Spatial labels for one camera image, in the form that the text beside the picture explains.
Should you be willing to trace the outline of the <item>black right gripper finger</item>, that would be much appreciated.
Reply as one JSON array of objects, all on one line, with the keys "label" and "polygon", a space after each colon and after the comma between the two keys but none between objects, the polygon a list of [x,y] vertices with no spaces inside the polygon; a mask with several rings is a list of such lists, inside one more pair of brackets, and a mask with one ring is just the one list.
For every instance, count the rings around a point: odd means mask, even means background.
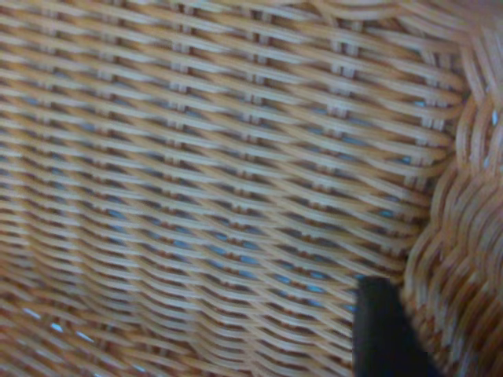
[{"label": "black right gripper finger", "polygon": [[356,376],[440,376],[390,280],[365,276],[358,281],[353,327]]}]

